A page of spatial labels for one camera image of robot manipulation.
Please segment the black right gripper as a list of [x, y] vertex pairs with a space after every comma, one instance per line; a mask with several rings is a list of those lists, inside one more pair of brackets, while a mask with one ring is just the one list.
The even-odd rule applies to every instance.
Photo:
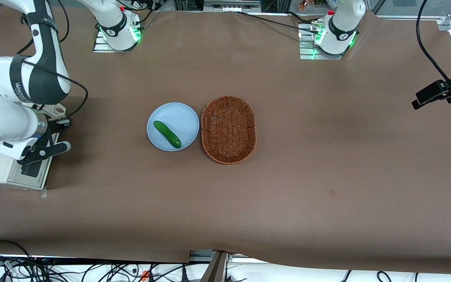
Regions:
[[64, 132], [72, 126], [70, 117], [60, 117], [52, 120], [52, 125], [47, 121], [47, 129], [34, 145], [33, 151], [28, 151], [23, 159], [17, 161], [20, 165], [28, 165], [44, 161], [50, 157], [68, 152], [72, 146], [68, 141], [55, 143], [53, 132]]

